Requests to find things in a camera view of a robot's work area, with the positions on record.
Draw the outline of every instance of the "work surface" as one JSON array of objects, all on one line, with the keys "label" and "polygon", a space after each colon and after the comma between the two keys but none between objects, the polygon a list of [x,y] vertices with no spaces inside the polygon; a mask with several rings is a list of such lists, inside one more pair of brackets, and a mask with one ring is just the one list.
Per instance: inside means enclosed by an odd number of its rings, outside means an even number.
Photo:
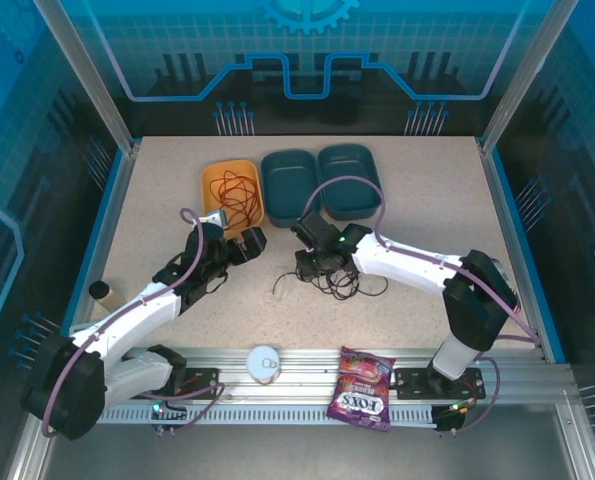
[{"label": "work surface", "polygon": [[[246,158],[259,165],[270,152],[302,148],[316,155],[339,143],[359,143],[375,158],[387,202],[383,234],[447,254],[471,249],[499,259],[512,276],[495,208],[472,137],[153,137],[144,138],[130,180],[104,280],[126,299],[183,250],[189,233],[179,209],[201,210],[200,176],[210,163]],[[374,224],[374,218],[361,222]],[[277,277],[295,268],[303,245],[268,220],[256,260],[229,270],[228,282],[142,345],[280,348],[437,347],[449,333],[443,301],[390,282],[380,297],[336,301],[312,285]],[[383,280],[367,277],[365,288]],[[105,312],[98,306],[93,319]],[[504,333],[521,333],[508,321]],[[500,342],[525,348],[525,344]]]}]

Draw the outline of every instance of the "small cylinder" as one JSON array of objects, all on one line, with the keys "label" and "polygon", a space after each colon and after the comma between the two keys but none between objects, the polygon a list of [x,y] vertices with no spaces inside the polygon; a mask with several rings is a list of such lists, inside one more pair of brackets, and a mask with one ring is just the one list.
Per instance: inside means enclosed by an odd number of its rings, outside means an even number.
[{"label": "small cylinder", "polygon": [[119,310],[126,304],[126,300],[121,295],[113,292],[110,285],[102,280],[93,282],[88,287],[88,293],[109,313]]},{"label": "small cylinder", "polygon": [[246,369],[256,382],[262,385],[271,384],[281,373],[279,354],[267,345],[255,347],[248,354]]}]

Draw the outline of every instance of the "tangled black cable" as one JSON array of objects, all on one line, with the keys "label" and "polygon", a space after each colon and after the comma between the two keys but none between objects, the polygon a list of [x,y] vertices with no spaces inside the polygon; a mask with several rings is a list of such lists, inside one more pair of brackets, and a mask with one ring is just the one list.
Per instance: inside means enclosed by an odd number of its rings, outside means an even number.
[{"label": "tangled black cable", "polygon": [[[357,272],[343,271],[343,272],[328,273],[328,274],[321,275],[317,278],[314,278],[314,279],[308,281],[308,280],[304,280],[301,277],[301,275],[299,274],[299,272],[297,270],[295,270],[294,272],[287,272],[287,273],[281,274],[279,277],[277,277],[277,280],[275,280],[275,283],[273,284],[273,290],[272,290],[273,295],[275,294],[275,291],[277,289],[277,284],[279,283],[279,281],[283,277],[288,276],[288,275],[295,275],[295,277],[297,277],[297,279],[300,280],[301,282],[310,283],[315,288],[317,288],[320,292],[322,292],[326,295],[332,295],[333,298],[335,298],[336,300],[339,300],[339,301],[348,300],[349,298],[354,297],[358,293],[361,293],[362,295],[366,295],[367,297],[378,297],[378,296],[386,293],[386,290],[388,290],[388,279],[385,277],[382,277],[385,282],[384,288],[377,293],[370,293],[370,292],[361,290],[359,288],[359,273],[357,273]],[[322,278],[326,282],[325,285],[322,285],[322,283],[321,283]]]}]

